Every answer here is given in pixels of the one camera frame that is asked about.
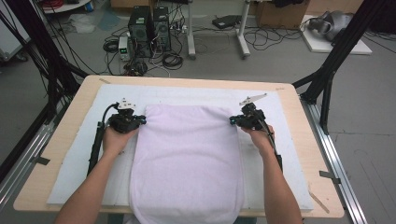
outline pink towel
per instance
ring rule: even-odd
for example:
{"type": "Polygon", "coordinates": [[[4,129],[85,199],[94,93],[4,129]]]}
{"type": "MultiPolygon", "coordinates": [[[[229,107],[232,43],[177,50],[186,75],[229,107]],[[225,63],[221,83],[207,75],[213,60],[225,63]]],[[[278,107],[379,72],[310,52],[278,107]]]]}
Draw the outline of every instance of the pink towel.
{"type": "Polygon", "coordinates": [[[243,205],[239,141],[231,112],[149,105],[131,172],[131,205],[143,223],[233,223],[243,205]]]}

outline desk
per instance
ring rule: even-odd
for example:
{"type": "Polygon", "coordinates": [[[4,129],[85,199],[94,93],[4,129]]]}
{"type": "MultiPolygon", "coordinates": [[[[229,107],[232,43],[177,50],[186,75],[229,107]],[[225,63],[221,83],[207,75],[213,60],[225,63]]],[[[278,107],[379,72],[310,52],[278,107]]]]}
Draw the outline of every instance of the desk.
{"type": "MultiPolygon", "coordinates": [[[[56,181],[64,156],[71,147],[78,128],[89,111],[101,85],[128,84],[137,86],[170,86],[188,88],[239,89],[276,91],[281,99],[290,133],[313,198],[314,210],[304,212],[303,217],[342,217],[343,207],[332,181],[320,177],[318,171],[327,171],[318,144],[311,131],[295,89],[290,84],[155,78],[155,77],[107,77],[89,76],[82,83],[72,104],[64,114],[57,130],[49,141],[42,157],[50,159],[47,166],[38,164],[23,186],[14,208],[20,211],[59,211],[61,206],[48,205],[47,199],[56,181]]],[[[102,207],[101,212],[131,213],[128,206],[102,207]]],[[[263,217],[263,210],[242,210],[240,216],[263,217]]]]}
{"type": "MultiPolygon", "coordinates": [[[[195,46],[194,46],[194,36],[192,34],[192,13],[191,13],[191,6],[193,5],[193,0],[189,0],[188,11],[189,11],[189,31],[187,33],[187,42],[189,47],[189,56],[192,59],[195,59],[195,46]]],[[[236,29],[236,37],[238,38],[239,44],[241,45],[242,49],[242,57],[245,59],[246,57],[250,56],[250,51],[248,50],[248,44],[244,37],[245,32],[245,25],[247,23],[248,18],[248,9],[250,7],[250,0],[244,0],[244,6],[242,10],[242,20],[240,29],[236,29]]]]}

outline aluminum frame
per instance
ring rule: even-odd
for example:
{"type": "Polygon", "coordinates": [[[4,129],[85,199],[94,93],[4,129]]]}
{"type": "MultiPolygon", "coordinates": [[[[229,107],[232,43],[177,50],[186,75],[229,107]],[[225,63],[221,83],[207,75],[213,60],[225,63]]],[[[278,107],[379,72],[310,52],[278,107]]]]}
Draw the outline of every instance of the aluminum frame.
{"type": "Polygon", "coordinates": [[[54,130],[53,121],[48,125],[41,125],[25,152],[8,173],[4,183],[0,186],[0,212],[6,206],[15,189],[23,181],[25,175],[35,166],[34,159],[39,156],[41,149],[48,143],[54,130]]]}
{"type": "Polygon", "coordinates": [[[366,217],[364,216],[355,192],[349,183],[346,171],[338,157],[338,153],[332,143],[332,139],[320,126],[320,112],[317,105],[310,105],[305,101],[301,101],[301,103],[305,110],[306,117],[311,124],[311,128],[316,135],[323,158],[326,159],[329,171],[334,174],[335,178],[340,179],[341,183],[335,184],[335,186],[341,194],[340,196],[342,196],[351,221],[355,224],[367,224],[366,217]]]}

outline tape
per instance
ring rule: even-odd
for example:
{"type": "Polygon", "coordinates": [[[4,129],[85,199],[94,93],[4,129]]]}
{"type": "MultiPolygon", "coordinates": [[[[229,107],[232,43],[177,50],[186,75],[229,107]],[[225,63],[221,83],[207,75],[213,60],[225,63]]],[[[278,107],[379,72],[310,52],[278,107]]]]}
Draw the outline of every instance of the tape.
{"type": "Polygon", "coordinates": [[[50,160],[43,157],[34,157],[32,159],[32,162],[39,163],[42,165],[47,165],[50,162],[50,160]]]}
{"type": "Polygon", "coordinates": [[[319,175],[322,177],[330,178],[334,184],[341,184],[341,179],[335,177],[335,175],[330,172],[319,171],[319,175]]]}

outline person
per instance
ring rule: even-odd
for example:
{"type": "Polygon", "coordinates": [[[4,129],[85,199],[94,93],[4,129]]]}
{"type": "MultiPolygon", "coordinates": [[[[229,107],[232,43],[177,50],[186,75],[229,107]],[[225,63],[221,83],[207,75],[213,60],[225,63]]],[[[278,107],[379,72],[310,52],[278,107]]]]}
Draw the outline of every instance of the person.
{"type": "MultiPolygon", "coordinates": [[[[303,223],[297,201],[277,163],[275,153],[266,132],[242,129],[250,134],[259,149],[264,164],[264,209],[267,223],[303,223]]],[[[55,218],[56,224],[94,223],[102,206],[106,182],[117,156],[128,140],[138,130],[117,133],[107,127],[103,139],[104,153],[84,182],[70,196],[55,218]]]]}

